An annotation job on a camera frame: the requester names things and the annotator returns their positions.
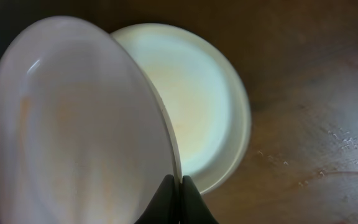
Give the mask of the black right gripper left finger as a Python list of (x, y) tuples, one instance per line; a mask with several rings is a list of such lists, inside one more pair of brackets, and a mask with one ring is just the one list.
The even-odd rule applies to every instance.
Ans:
[(175, 178), (172, 175), (166, 175), (135, 224), (176, 223), (178, 223), (178, 216)]

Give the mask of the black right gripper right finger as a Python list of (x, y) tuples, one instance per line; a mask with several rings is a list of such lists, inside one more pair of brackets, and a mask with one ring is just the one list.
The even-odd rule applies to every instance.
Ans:
[(180, 223), (182, 224), (218, 224), (195, 183), (190, 176), (185, 175), (180, 185)]

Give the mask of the pink plate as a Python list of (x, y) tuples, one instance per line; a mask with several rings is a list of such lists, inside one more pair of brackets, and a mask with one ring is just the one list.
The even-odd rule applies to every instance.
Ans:
[(0, 59), (0, 223), (135, 223), (174, 152), (149, 80), (92, 23), (42, 19)]

